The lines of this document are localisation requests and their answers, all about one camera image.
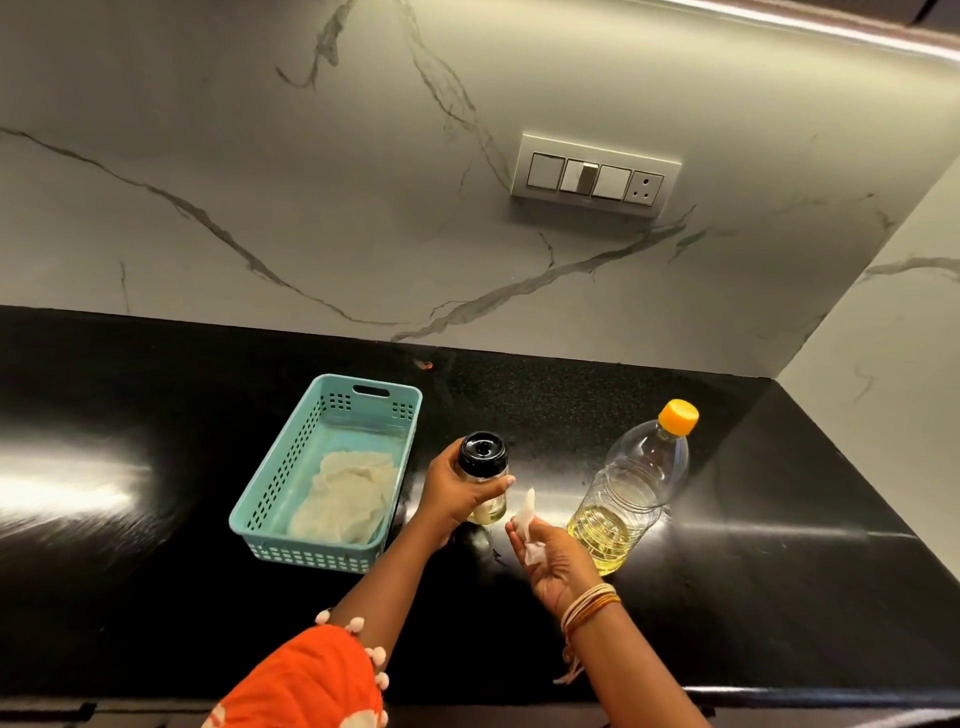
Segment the basket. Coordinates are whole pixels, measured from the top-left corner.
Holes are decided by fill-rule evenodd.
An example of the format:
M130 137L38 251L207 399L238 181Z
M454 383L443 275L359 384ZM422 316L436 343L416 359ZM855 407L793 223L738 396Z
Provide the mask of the basket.
M354 376L314 379L230 513L230 529L265 561L366 573L383 551L413 445L423 395L416 387ZM396 483L383 522L363 545L286 535L324 456L337 450L389 452Z

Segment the person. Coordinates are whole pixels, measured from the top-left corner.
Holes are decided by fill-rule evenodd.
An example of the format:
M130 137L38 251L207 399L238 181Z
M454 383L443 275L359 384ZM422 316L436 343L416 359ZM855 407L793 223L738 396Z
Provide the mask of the person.
M503 495L511 475L485 482L454 472L460 440L427 470L420 506L370 571L318 626L281 646L238 684L204 728L383 728L389 717L382 691L390 660L427 560L480 503ZM584 548L562 528L533 519L530 541L545 560L525 563L517 524L506 526L516 557L543 605L562 619L582 595L603 583ZM703 728L706 719L608 595L567 635L613 728Z

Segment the yellow bottle cap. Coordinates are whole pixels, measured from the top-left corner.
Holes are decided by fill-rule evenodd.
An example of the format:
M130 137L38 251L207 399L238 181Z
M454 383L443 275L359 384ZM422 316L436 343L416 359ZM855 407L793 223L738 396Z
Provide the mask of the yellow bottle cap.
M699 419L697 408L685 400L669 401L657 418L663 429L678 437L690 434Z

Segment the plastic bottle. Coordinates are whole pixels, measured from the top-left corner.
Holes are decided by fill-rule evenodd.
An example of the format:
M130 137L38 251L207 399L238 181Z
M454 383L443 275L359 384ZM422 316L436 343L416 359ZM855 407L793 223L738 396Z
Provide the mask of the plastic bottle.
M460 444L454 470L464 480L483 482L510 472L509 453L503 438L494 432L473 432ZM497 496L478 505L469 520L480 525L496 523L507 512L507 496Z
M671 400L650 422L613 443L567 532L589 552L601 574L619 569L630 549L660 517L689 470L686 436L700 414L684 400Z

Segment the orange sleeve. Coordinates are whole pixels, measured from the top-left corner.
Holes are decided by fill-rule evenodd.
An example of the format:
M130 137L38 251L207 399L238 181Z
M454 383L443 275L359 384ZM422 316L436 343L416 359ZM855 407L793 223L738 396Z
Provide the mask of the orange sleeve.
M204 728L382 728L373 664L343 627L311 627L253 669Z

